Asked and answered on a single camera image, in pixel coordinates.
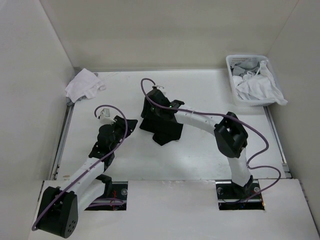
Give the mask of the black tank top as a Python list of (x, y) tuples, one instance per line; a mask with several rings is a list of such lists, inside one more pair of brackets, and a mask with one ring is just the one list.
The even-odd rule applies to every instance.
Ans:
[(152, 111), (155, 108), (151, 103), (144, 98), (143, 109), (141, 113), (142, 122), (139, 128), (143, 131), (153, 133), (152, 139), (160, 146), (163, 146), (171, 141), (177, 141), (181, 138), (183, 124), (178, 123), (175, 118), (165, 120)]

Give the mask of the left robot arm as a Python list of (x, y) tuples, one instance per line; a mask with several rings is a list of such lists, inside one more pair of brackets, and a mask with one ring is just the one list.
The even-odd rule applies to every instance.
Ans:
[(61, 186), (47, 187), (41, 197), (32, 230), (69, 238), (74, 232), (79, 214), (97, 198), (112, 195), (112, 179), (104, 175), (111, 165), (115, 150), (135, 130), (138, 120), (116, 116), (112, 123), (102, 125), (97, 141), (85, 163)]

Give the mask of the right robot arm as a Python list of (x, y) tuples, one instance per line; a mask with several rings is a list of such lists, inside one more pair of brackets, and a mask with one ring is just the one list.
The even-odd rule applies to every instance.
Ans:
[(217, 122), (212, 116), (188, 107), (183, 101), (169, 101), (162, 91), (153, 87), (145, 96), (141, 117), (140, 129), (153, 133), (152, 139), (160, 146), (179, 140), (184, 125), (213, 135), (218, 150), (228, 160), (233, 194), (243, 198), (250, 192), (253, 176), (246, 159), (248, 133), (234, 113), (228, 112)]

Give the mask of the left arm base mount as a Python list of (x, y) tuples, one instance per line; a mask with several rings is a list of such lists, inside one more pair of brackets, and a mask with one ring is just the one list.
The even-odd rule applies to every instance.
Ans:
[(127, 181), (113, 181), (110, 176), (96, 178), (104, 185), (104, 192), (93, 201), (86, 211), (126, 211), (129, 184)]

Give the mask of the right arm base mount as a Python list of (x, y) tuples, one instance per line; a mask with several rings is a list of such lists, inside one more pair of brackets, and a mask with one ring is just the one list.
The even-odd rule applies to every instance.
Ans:
[(221, 211), (265, 210), (261, 193), (251, 197), (260, 191), (258, 180), (254, 180), (246, 190), (236, 187), (231, 181), (216, 181), (215, 187)]

